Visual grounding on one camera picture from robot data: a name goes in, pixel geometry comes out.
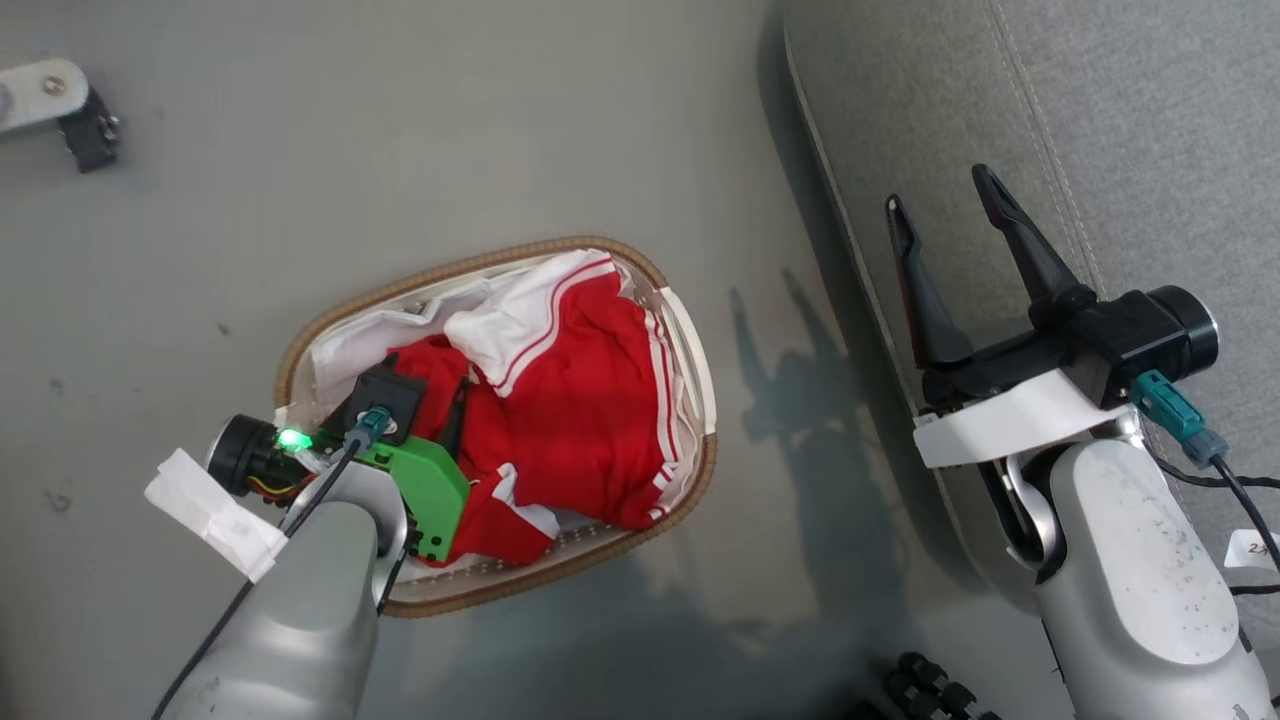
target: silver arm segment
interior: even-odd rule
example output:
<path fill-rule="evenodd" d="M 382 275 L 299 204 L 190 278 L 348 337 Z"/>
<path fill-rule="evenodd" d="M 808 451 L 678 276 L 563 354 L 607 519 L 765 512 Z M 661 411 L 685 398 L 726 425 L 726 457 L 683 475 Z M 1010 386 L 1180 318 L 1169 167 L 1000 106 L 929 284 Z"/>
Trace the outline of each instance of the silver arm segment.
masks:
<path fill-rule="evenodd" d="M 1068 448 L 1048 491 L 1065 543 L 1036 591 L 1080 720 L 1275 720 L 1235 602 L 1152 457 Z"/>
<path fill-rule="evenodd" d="M 325 502 L 289 541 L 170 703 L 166 719 L 352 719 L 378 633 L 378 528 Z"/>

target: white stripe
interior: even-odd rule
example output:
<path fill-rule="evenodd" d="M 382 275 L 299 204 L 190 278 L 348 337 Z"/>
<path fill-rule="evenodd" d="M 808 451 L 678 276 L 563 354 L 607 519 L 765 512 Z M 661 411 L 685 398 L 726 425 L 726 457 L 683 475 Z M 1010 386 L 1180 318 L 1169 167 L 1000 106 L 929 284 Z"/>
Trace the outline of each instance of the white stripe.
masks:
<path fill-rule="evenodd" d="M 675 478 L 680 477 L 680 464 L 678 462 L 663 462 L 662 464 L 662 469 L 666 470 L 666 474 L 658 473 L 657 475 L 654 475 L 653 484 L 659 491 L 666 491 L 671 486 L 671 483 L 676 482 Z M 676 493 L 673 496 L 673 498 L 678 498 L 680 495 L 681 493 Z M 658 498 L 658 503 L 654 505 L 654 507 L 660 507 L 663 511 L 669 511 L 671 510 L 671 505 L 672 505 L 671 502 L 662 502 L 662 498 L 659 497 Z"/>
<path fill-rule="evenodd" d="M 662 450 L 662 459 L 671 462 L 676 460 L 676 452 L 671 447 L 671 434 L 668 433 L 668 430 L 675 432 L 675 428 L 671 428 L 671 415 L 667 413 L 667 400 L 671 393 L 671 379 L 663 372 L 663 357 L 667 348 L 662 343 L 658 316 L 650 310 L 645 310 L 644 327 L 649 333 L 649 360 L 653 363 L 654 384 L 658 386 L 658 447 Z"/>
<path fill-rule="evenodd" d="M 520 375 L 524 374 L 524 372 L 529 368 L 529 365 L 532 364 L 534 360 L 541 357 L 548 350 L 552 348 L 553 345 L 556 345 L 556 338 L 559 337 L 559 327 L 561 327 L 559 305 L 561 300 L 564 299 L 564 293 L 584 282 L 593 281 L 595 278 L 603 278 L 605 275 L 611 275 L 614 273 L 617 273 L 617 269 L 613 265 L 613 263 L 602 264 L 599 266 L 582 272 L 577 277 L 573 277 L 572 282 L 561 284 L 556 288 L 556 292 L 552 293 L 552 301 L 550 301 L 552 331 L 547 333 L 547 337 L 544 337 L 541 341 L 532 345 L 530 350 L 520 348 L 512 352 L 512 356 L 520 359 L 516 361 L 515 365 L 511 366 L 509 370 L 507 370 L 508 373 L 507 382 L 494 388 L 494 392 L 498 393 L 498 397 L 507 397 L 508 395 L 511 395 L 511 391 L 516 388 L 516 380 L 520 379 Z"/>
<path fill-rule="evenodd" d="M 520 519 L 530 527 L 554 539 L 559 534 L 559 521 L 556 514 L 541 505 L 516 505 L 516 466 L 511 462 L 498 468 L 502 480 L 493 488 L 493 498 L 516 511 Z"/>
<path fill-rule="evenodd" d="M 671 474 L 671 482 L 666 483 L 667 487 L 662 489 L 658 502 L 654 503 L 655 507 L 660 507 L 667 512 L 671 512 L 676 502 L 685 496 L 685 486 L 689 483 L 689 475 L 694 470 L 690 454 L 696 452 L 695 446 L 698 443 L 698 436 L 694 433 L 692 427 L 689 425 L 689 418 L 680 410 L 684 407 L 681 404 L 684 400 L 684 378 L 678 373 L 671 380 L 671 389 L 672 406 L 677 409 L 675 418 L 676 451 L 680 455 L 680 461 L 663 465 L 663 469 Z"/>

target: white label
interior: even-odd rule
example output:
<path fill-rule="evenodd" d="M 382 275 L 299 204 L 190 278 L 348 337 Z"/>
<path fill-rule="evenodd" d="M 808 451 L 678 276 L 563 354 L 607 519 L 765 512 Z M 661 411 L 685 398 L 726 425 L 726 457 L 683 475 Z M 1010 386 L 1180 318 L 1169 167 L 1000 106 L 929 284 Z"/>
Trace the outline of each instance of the white label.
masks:
<path fill-rule="evenodd" d="M 1271 533 L 1271 537 L 1280 543 L 1280 536 Z M 1263 570 L 1274 570 L 1276 566 L 1275 561 L 1271 560 L 1271 553 L 1267 552 L 1266 543 L 1262 542 L 1262 534 L 1257 530 L 1231 533 L 1222 565 L 1225 568 L 1262 568 Z"/>
<path fill-rule="evenodd" d="M 196 533 L 253 583 L 275 565 L 275 556 L 289 542 L 279 528 L 239 506 L 182 450 L 157 469 L 160 474 L 143 492 L 152 505 Z"/>

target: wicker basket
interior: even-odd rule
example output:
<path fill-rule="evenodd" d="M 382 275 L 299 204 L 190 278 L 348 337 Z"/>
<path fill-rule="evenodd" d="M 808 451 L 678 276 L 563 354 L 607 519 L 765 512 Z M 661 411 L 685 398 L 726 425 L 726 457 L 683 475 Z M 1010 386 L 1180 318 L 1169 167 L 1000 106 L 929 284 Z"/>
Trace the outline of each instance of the wicker basket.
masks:
<path fill-rule="evenodd" d="M 698 332 L 684 304 L 667 286 L 667 279 L 658 268 L 634 249 L 603 237 L 566 237 L 480 255 L 416 274 L 329 310 L 303 328 L 285 352 L 275 382 L 276 406 L 316 405 L 310 350 L 330 328 L 365 313 L 406 309 L 447 288 L 529 266 L 547 256 L 577 249 L 603 250 L 612 255 L 620 268 L 630 273 L 636 286 L 637 302 L 653 310 L 666 325 L 675 365 L 685 384 L 682 415 L 696 436 L 692 471 L 684 484 L 684 492 L 671 512 L 644 532 L 604 524 L 586 525 L 562 532 L 553 548 L 532 565 L 512 566 L 493 560 L 416 582 L 398 583 L 387 602 L 388 615 L 430 618 L 566 578 L 676 527 L 707 492 L 716 466 L 716 395 Z"/>

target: gray fabric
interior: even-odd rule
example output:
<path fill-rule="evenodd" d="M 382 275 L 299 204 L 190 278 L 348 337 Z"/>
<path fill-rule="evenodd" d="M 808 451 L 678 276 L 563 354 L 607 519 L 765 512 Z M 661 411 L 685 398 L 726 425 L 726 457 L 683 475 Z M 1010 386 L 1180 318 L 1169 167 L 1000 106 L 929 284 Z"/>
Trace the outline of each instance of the gray fabric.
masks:
<path fill-rule="evenodd" d="M 1270 369 L 1280 331 L 1280 5 L 1207 0 L 795 0 L 801 102 L 886 342 L 919 401 L 883 201 L 899 192 L 956 320 L 978 342 L 1025 327 L 1027 297 L 969 179 L 992 165 L 1103 297 L 1175 283 L 1213 309 L 1219 364 L 1185 383 L 1240 473 L 1280 471 Z M 1167 438 L 1162 451 L 1178 454 Z M 980 569 L 1025 603 L 973 473 L 942 486 Z M 1248 519 L 1229 492 L 1178 487 L 1208 550 Z M 1280 493 L 1254 491 L 1280 525 Z M 1274 573 L 1230 570 L 1233 584 Z M 1280 600 L 1242 601 L 1261 646 Z"/>

